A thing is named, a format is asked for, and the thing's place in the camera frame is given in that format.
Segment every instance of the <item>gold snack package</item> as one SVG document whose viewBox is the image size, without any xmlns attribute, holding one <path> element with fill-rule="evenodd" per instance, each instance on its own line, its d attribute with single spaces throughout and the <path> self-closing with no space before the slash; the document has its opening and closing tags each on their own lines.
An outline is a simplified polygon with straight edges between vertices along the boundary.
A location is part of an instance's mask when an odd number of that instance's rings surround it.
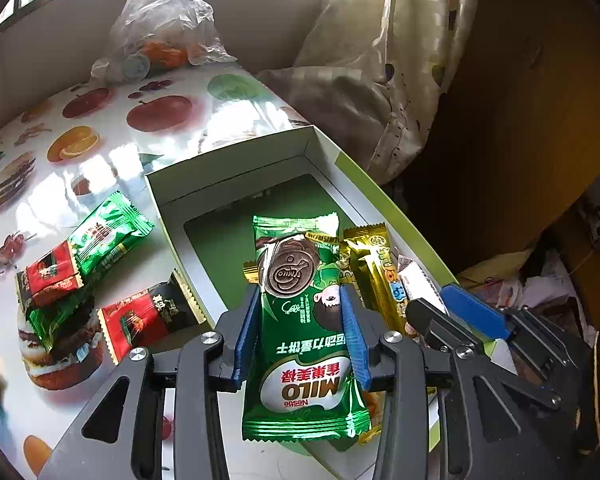
<svg viewBox="0 0 600 480">
<path fill-rule="evenodd" d="M 340 243 L 340 283 L 357 283 L 367 308 L 378 311 L 389 329 L 410 335 L 405 328 L 407 293 L 390 249 L 383 223 L 345 229 Z"/>
</svg>

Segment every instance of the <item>milo logo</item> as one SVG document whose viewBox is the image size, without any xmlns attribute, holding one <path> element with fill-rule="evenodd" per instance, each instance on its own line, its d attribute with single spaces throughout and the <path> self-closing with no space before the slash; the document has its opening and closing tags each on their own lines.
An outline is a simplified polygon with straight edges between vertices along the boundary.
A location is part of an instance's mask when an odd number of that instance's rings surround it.
<svg viewBox="0 0 600 480">
<path fill-rule="evenodd" d="M 272 412 L 292 412 L 303 406 L 335 408 L 346 389 L 351 361 L 335 356 L 313 365 L 295 359 L 274 368 L 262 382 L 260 400 Z"/>
</svg>

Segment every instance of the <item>apple print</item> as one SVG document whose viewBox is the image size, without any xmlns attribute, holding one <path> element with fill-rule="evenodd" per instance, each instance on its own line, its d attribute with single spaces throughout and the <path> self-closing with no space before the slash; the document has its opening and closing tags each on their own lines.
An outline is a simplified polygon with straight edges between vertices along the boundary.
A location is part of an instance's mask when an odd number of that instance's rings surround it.
<svg viewBox="0 0 600 480">
<path fill-rule="evenodd" d="M 181 124 L 191 115 L 193 103 L 181 95 L 167 95 L 132 108 L 126 123 L 141 132 L 157 132 Z"/>
<path fill-rule="evenodd" d="M 70 101 L 62 110 L 62 115 L 67 119 L 80 117 L 100 108 L 107 97 L 109 97 L 108 88 L 89 90 L 86 94 L 79 94 Z"/>
</svg>

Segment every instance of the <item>cardboard box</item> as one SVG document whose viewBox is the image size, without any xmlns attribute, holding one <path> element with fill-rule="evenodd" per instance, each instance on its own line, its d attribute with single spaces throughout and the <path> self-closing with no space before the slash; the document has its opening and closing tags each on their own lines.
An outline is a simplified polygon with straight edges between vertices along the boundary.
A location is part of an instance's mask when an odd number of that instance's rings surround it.
<svg viewBox="0 0 600 480">
<path fill-rule="evenodd" d="M 147 181 L 178 266 L 212 326 L 246 287 L 242 262 L 254 257 L 253 214 L 337 210 L 344 227 L 385 222 L 395 253 L 418 261 L 436 286 L 455 282 L 392 200 L 314 126 L 203 153 L 155 171 Z M 440 439 L 436 400 L 429 426 L 432 449 Z M 378 437 L 345 452 L 327 441 L 304 446 L 335 476 L 349 479 L 375 463 Z"/>
</svg>

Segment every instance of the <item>white wall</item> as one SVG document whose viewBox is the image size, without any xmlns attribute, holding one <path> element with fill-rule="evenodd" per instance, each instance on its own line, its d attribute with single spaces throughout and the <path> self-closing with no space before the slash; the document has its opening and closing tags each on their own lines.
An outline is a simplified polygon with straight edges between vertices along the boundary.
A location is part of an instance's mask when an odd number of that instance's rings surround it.
<svg viewBox="0 0 600 480">
<path fill-rule="evenodd" d="M 89 78 L 126 0 L 54 0 L 0 35 L 0 127 Z M 227 51 L 252 73 L 290 66 L 321 0 L 206 0 Z"/>
</svg>

